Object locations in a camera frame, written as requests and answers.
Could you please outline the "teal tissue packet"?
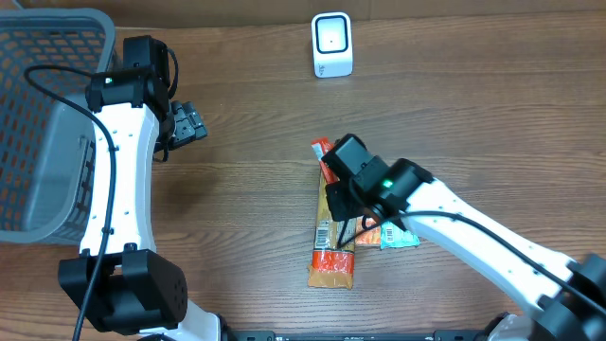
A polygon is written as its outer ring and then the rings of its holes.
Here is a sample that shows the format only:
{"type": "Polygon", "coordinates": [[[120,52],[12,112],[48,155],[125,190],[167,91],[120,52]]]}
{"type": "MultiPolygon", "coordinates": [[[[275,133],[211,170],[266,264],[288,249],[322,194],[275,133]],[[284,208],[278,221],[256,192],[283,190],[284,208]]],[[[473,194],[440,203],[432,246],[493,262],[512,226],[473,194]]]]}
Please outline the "teal tissue packet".
{"type": "Polygon", "coordinates": [[[402,230],[392,223],[384,223],[380,227],[380,248],[404,248],[420,245],[419,237],[408,230],[402,230]]]}

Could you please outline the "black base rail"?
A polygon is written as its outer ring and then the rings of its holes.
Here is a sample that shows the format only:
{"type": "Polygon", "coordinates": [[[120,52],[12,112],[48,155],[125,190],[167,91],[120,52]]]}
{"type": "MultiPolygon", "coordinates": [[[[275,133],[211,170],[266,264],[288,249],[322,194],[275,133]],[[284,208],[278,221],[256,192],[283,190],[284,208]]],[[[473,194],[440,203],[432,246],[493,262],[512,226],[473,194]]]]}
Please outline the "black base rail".
{"type": "Polygon", "coordinates": [[[431,333],[274,333],[272,331],[226,331],[219,341],[485,341],[475,330],[436,330],[431,333]]]}

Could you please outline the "white barcode scanner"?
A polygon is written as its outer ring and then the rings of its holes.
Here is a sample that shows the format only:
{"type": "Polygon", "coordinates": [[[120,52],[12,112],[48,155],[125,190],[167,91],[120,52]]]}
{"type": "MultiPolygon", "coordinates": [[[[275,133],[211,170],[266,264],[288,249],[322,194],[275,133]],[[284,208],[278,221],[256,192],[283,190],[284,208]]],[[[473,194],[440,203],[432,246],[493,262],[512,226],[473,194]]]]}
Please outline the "white barcode scanner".
{"type": "Polygon", "coordinates": [[[352,27],[342,11],[316,14],[311,22],[312,61],[319,79],[349,76],[353,71],[352,27]]]}

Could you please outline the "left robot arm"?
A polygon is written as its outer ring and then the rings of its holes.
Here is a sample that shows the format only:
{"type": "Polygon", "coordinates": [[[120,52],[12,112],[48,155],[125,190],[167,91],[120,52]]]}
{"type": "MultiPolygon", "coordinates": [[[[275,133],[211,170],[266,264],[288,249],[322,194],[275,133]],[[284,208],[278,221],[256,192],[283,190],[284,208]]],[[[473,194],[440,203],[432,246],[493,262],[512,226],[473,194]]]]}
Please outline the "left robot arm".
{"type": "Polygon", "coordinates": [[[188,297],[185,274],[156,252],[151,223],[153,156],[205,137],[191,103],[173,101],[178,74],[139,65],[97,73],[86,104],[66,105],[90,118],[96,139],[90,216],[80,254],[63,260],[59,281],[99,332],[144,340],[221,340],[221,318],[188,297]]]}

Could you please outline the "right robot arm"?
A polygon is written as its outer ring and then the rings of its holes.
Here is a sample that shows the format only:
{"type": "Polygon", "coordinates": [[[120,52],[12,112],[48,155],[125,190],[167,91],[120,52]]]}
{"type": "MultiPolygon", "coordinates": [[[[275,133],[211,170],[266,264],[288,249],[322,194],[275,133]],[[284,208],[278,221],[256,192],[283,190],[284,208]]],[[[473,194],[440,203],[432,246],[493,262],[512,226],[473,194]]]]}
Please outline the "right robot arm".
{"type": "Polygon", "coordinates": [[[522,310],[496,319],[488,340],[600,341],[605,337],[605,260],[577,262],[531,242],[465,203],[417,164],[378,156],[325,156],[357,206],[467,263],[522,310]]]}

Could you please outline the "orange spaghetti package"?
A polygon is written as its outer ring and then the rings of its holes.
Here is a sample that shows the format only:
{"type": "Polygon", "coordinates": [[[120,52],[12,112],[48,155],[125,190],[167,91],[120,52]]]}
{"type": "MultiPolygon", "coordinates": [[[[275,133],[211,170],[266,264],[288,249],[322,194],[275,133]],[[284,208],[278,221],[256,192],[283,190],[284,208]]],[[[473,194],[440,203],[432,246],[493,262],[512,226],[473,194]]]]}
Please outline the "orange spaghetti package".
{"type": "Polygon", "coordinates": [[[336,181],[327,177],[328,170],[320,166],[318,205],[314,230],[312,262],[309,266],[310,287],[351,289],[353,287],[355,242],[339,247],[356,232],[357,218],[335,222],[329,210],[326,185],[336,181]]]}

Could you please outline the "small orange snack packet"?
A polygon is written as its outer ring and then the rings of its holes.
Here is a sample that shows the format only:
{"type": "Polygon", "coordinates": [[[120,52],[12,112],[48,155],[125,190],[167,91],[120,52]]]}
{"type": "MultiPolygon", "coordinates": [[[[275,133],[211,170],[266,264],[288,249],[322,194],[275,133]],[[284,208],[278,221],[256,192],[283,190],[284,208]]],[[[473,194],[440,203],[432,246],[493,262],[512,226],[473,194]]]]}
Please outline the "small orange snack packet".
{"type": "Polygon", "coordinates": [[[368,247],[379,247],[381,245],[381,229],[376,227],[371,230],[366,230],[367,227],[371,227],[376,222],[369,217],[361,216],[357,218],[356,222],[356,239],[355,244],[357,246],[368,246],[368,247]]]}

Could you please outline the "grey plastic shopping basket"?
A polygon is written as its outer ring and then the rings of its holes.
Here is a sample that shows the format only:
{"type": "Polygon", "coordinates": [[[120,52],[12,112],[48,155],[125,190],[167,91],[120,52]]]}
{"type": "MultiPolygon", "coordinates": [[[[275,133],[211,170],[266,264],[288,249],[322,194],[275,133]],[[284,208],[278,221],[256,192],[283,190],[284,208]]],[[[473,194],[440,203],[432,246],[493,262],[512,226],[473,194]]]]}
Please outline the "grey plastic shopping basket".
{"type": "Polygon", "coordinates": [[[93,123],[30,86],[80,106],[86,73],[113,67],[116,30],[97,9],[1,13],[1,240],[77,244],[90,211],[93,123]]]}

